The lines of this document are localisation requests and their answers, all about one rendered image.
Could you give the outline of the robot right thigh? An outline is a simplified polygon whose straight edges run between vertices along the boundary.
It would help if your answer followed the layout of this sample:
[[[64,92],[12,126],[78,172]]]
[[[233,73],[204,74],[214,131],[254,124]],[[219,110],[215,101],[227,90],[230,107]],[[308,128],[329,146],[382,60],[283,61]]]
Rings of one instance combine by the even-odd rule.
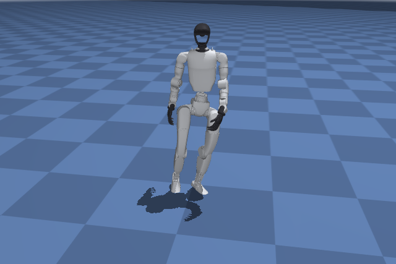
[[[185,104],[177,109],[177,146],[176,153],[178,157],[187,157],[187,138],[191,123],[192,104]]]

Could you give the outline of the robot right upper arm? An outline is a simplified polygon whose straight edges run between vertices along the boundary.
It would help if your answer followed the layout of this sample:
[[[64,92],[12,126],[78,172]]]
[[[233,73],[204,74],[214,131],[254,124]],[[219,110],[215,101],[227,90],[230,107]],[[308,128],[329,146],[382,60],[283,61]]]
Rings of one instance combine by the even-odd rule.
[[[182,52],[179,53],[177,59],[176,59],[176,65],[175,65],[175,69],[174,69],[174,77],[171,80],[171,85],[174,87],[179,88],[182,84],[183,81],[182,76],[183,76],[183,72],[184,72],[184,63],[187,61],[187,55],[189,52]]]

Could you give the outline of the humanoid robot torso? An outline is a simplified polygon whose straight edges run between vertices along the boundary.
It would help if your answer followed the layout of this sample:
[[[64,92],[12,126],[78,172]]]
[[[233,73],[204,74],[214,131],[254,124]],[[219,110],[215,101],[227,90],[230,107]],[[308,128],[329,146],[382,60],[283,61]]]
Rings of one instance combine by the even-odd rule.
[[[187,55],[189,82],[193,91],[197,92],[195,98],[191,99],[191,115],[206,117],[209,113],[210,103],[204,92],[210,92],[215,83],[217,56],[213,47],[203,53],[196,49],[191,48]]]

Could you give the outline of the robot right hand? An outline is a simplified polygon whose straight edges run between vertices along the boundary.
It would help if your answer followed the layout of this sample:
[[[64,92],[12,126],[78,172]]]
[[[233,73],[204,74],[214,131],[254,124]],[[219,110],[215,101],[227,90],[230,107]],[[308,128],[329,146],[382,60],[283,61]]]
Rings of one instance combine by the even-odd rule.
[[[173,123],[173,121],[172,121],[173,118],[171,117],[172,111],[174,111],[174,107],[175,107],[174,104],[170,104],[170,107],[168,106],[168,122],[169,122],[169,124],[171,124],[171,125],[174,125],[174,123]]]

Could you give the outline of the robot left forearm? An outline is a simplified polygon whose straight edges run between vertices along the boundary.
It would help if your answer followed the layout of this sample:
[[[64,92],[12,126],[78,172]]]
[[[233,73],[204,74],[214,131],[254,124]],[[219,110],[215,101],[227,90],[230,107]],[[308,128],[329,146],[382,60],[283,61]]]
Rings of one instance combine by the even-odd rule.
[[[224,113],[227,113],[228,109],[227,109],[227,105],[228,105],[228,81],[226,80],[226,89],[221,89],[219,91],[220,97],[219,97],[219,107],[220,106],[224,106]]]

